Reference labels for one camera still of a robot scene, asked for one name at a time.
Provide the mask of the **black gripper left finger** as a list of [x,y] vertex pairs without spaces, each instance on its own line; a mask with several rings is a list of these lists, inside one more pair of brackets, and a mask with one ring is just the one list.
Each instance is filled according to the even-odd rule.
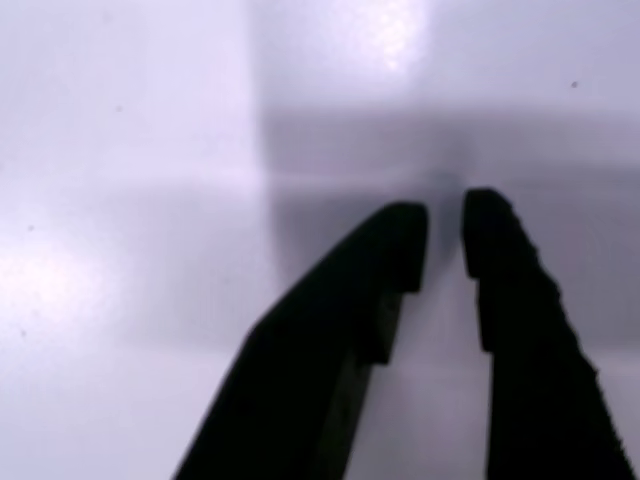
[[315,265],[247,335],[177,477],[342,478],[427,237],[424,205],[392,203]]

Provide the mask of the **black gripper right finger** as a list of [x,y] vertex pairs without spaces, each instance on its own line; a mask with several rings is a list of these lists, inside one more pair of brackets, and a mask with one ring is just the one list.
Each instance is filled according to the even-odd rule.
[[510,202],[468,190],[461,234],[492,357],[487,478],[635,478],[560,289]]

